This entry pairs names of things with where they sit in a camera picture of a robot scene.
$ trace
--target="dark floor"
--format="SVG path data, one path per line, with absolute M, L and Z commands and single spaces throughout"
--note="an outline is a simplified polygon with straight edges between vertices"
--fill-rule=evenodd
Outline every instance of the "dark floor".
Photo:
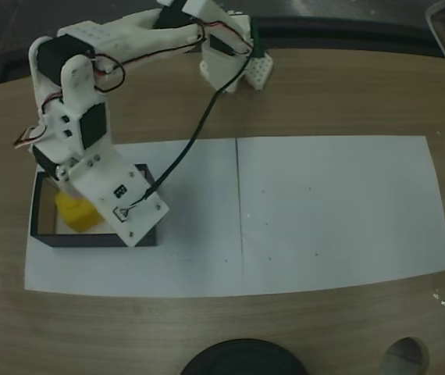
M 218 0 L 251 16 L 329 17 L 427 28 L 424 12 L 436 0 Z M 13 54 L 60 27 L 82 20 L 108 22 L 157 7 L 155 0 L 0 0 L 0 71 Z

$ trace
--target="black box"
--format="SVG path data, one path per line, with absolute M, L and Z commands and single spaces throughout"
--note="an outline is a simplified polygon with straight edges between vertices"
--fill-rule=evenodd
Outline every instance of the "black box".
M 149 184 L 155 180 L 146 164 L 137 164 L 137 169 Z M 30 236 L 53 248 L 120 248 L 126 245 L 117 234 L 57 234 L 57 208 L 55 196 L 59 189 L 46 172 L 38 172 L 30 219 Z M 153 227 L 136 247 L 156 246 L 157 230 Z

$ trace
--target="open box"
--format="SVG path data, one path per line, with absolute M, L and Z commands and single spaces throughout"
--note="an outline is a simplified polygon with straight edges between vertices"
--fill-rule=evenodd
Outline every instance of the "open box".
M 137 164 L 136 167 L 149 184 L 155 182 L 146 164 Z M 58 191 L 59 189 L 46 172 L 37 173 L 32 198 L 30 236 L 53 248 L 119 248 L 126 246 L 120 237 L 113 233 L 107 223 L 99 224 L 85 233 L 77 233 L 68 228 L 56 208 L 55 196 Z M 156 245 L 155 226 L 138 242 L 136 247 Z

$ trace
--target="black cable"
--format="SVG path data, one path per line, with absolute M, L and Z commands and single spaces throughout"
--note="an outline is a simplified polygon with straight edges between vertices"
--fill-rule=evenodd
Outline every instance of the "black cable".
M 181 161 L 184 159 L 184 157 L 186 156 L 186 154 L 190 151 L 191 146 L 193 146 L 193 143 L 197 140 L 198 135 L 201 132 L 201 129 L 203 128 L 203 126 L 205 125 L 205 121 L 208 118 L 208 115 L 210 114 L 210 112 L 212 111 L 212 107 L 214 106 L 215 102 L 217 101 L 218 97 L 229 87 L 231 86 L 237 79 L 238 77 L 240 77 L 241 74 L 243 74 L 243 72 L 245 71 L 245 69 L 247 69 L 248 63 L 252 60 L 252 52 L 249 53 L 247 59 L 245 60 L 245 63 L 243 64 L 243 66 L 241 67 L 241 69 L 238 71 L 237 75 L 235 75 L 235 77 L 231 78 L 224 86 L 222 86 L 218 91 L 216 91 L 214 93 L 214 95 L 212 96 L 207 109 L 205 110 L 203 116 L 200 119 L 200 122 L 198 123 L 197 129 L 194 131 L 193 135 L 191 136 L 191 139 L 188 141 L 187 145 L 184 147 L 183 151 L 179 154 L 179 156 L 177 156 L 176 160 L 174 160 L 174 162 L 170 165 L 169 168 L 167 168 L 167 170 L 163 173 L 163 175 L 160 176 L 159 179 L 157 179 L 157 181 L 155 181 L 153 183 L 152 186 L 150 186 L 150 188 L 148 188 L 146 190 L 146 192 L 144 193 L 144 195 L 141 197 L 141 199 L 138 199 L 137 201 L 135 201 L 134 203 L 132 203 L 129 207 L 130 209 L 132 209 L 134 205 L 137 205 L 138 203 L 144 201 L 145 199 L 148 199 L 150 197 L 150 195 L 152 195 L 153 193 L 155 193 L 158 188 L 160 187 L 160 185 L 163 183 L 163 181 L 166 180 L 166 178 L 171 174 L 171 172 L 173 172 L 175 170 L 175 168 L 181 163 Z
M 120 80 L 120 82 L 117 85 L 115 85 L 111 88 L 106 88 L 106 89 L 100 88 L 99 86 L 94 86 L 96 91 L 99 91 L 102 94 L 108 94 L 109 92 L 116 90 L 117 88 L 122 86 L 123 83 L 126 81 L 126 68 L 123 67 L 123 64 L 119 60 L 111 57 L 110 55 L 106 55 L 105 53 L 97 53 L 96 57 L 105 57 L 105 58 L 113 61 L 116 64 L 116 67 L 114 67 L 113 70 L 118 69 L 118 68 L 120 68 L 122 70 L 122 80 Z

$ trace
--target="wire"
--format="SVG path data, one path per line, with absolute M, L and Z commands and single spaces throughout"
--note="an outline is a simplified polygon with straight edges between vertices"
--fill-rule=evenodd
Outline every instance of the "wire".
M 62 91 L 57 91 L 57 92 L 53 92 L 52 94 L 49 94 L 44 99 L 44 101 L 41 104 L 42 114 L 45 114 L 45 107 L 46 107 L 47 104 L 49 104 L 53 100 L 60 99 L 62 97 L 63 97 Z M 31 144 L 33 144 L 33 143 L 35 143 L 37 141 L 40 141 L 42 139 L 42 137 L 45 136 L 45 133 L 48 130 L 48 126 L 44 125 L 44 129 L 43 129 L 42 133 L 40 133 L 38 136 L 36 136 L 36 137 L 27 137 L 27 135 L 30 134 L 35 129 L 36 129 L 36 127 L 29 127 L 27 129 L 25 129 L 23 131 L 23 133 L 21 133 L 21 135 L 18 137 L 18 139 L 16 139 L 14 141 L 12 146 L 14 148 L 20 148 L 20 147 L 23 147 L 23 146 L 26 146 L 26 145 L 31 145 Z
M 247 45 L 247 47 L 249 47 L 250 50 L 253 49 L 253 45 L 251 45 L 248 41 L 246 41 L 244 39 L 244 37 L 242 37 L 242 35 L 236 31 L 235 29 L 233 29 L 230 25 L 228 25 L 227 23 L 224 23 L 223 21 L 214 21 L 214 22 L 204 22 L 202 20 L 199 20 L 199 22 L 203 25 L 203 26 L 207 26 L 207 27 L 215 27 L 215 26 L 222 26 L 225 29 L 231 31 L 233 34 L 235 34 L 238 39 L 240 39 L 243 43 L 245 43 Z
M 210 102 L 209 102 L 209 104 L 208 104 L 208 106 L 207 106 L 203 116 L 200 119 L 200 122 L 198 123 L 197 128 L 195 129 L 195 131 L 194 131 L 193 135 L 191 136 L 191 139 L 188 141 L 187 145 L 184 147 L 183 151 L 179 154 L 179 156 L 177 156 L 176 160 L 174 160 L 174 162 L 170 165 L 169 168 L 166 169 L 166 171 L 160 176 L 160 178 L 157 179 L 157 181 L 155 181 L 153 183 L 153 185 L 150 186 L 150 188 L 148 188 L 146 190 L 146 192 L 144 193 L 144 195 L 140 199 L 138 199 L 137 201 L 135 201 L 134 203 L 132 203 L 128 207 L 123 207 L 123 208 L 120 209 L 122 214 L 127 215 L 127 213 L 129 212 L 130 209 L 133 209 L 139 203 L 141 203 L 142 201 L 148 199 L 150 197 L 150 195 L 155 193 L 158 190 L 158 188 L 160 187 L 160 185 L 162 185 L 163 181 L 165 181 L 166 178 L 171 174 L 171 172 L 173 172 L 175 170 L 175 168 L 181 163 L 181 161 L 184 159 L 186 154 L 190 151 L 191 146 L 193 146 L 193 143 L 197 140 L 198 135 L 200 134 L 201 129 L 203 128 L 203 126 L 205 124 L 205 121 L 207 120 L 208 115 L 212 111 L 212 107 L 214 106 L 214 104 L 217 101 L 218 97 L 243 74 L 243 72 L 247 69 L 247 66 L 248 66 L 248 64 L 249 64 L 249 62 L 251 60 L 252 60 L 252 54 L 250 54 L 247 57 L 247 59 L 245 60 L 245 63 L 240 68 L 238 73 L 233 78 L 231 78 L 224 86 L 222 86 L 218 91 L 216 91 L 214 93 L 214 95 L 212 96 L 212 98 L 211 98 L 211 100 L 210 100 Z
M 60 99 L 62 97 L 63 97 L 62 91 L 58 91 L 58 92 L 54 92 L 54 93 L 50 94 L 46 99 L 44 99 L 44 101 L 42 102 L 42 105 L 41 105 L 42 114 L 45 115 L 45 106 L 47 104 L 49 104 L 53 100 Z
M 34 127 L 30 127 L 28 129 L 26 129 L 19 137 L 18 139 L 12 144 L 14 146 L 14 148 L 20 148 L 26 145 L 32 145 L 33 143 L 40 141 L 42 139 L 42 137 L 45 136 L 45 132 L 48 130 L 48 126 L 44 125 L 44 129 L 42 131 L 42 133 L 40 133 L 38 136 L 36 137 L 29 137 L 26 138 L 26 135 L 28 133 L 31 133 L 32 130 L 35 130 Z
M 113 71 L 115 71 L 115 70 L 117 70 L 117 69 L 121 69 L 122 70 L 122 79 L 120 80 L 120 82 L 117 84 L 117 85 L 115 85 L 115 86 L 113 86 L 113 87 L 111 87 L 111 88 L 106 88 L 106 89 L 104 89 L 104 88 L 100 88 L 99 86 L 94 86 L 94 88 L 97 90 L 97 91 L 99 91 L 99 92 L 101 92 L 102 94 L 107 94 L 107 93 L 109 93 L 109 92 L 111 92 L 111 91 L 113 91 L 113 90 L 116 90 L 117 88 L 119 88 L 120 86 L 122 86 L 123 85 L 123 83 L 126 81 L 126 68 L 124 68 L 123 67 L 123 64 L 119 61 L 119 60 L 117 60 L 117 59 L 115 59 L 115 58 L 113 58 L 113 57 L 111 57 L 110 55 L 107 55 L 107 54 L 105 54 L 105 53 L 97 53 L 96 55 L 95 55 L 96 57 L 105 57 L 105 58 L 107 58 L 108 60 L 111 60 L 111 61 L 113 61 L 116 65 L 113 67 Z

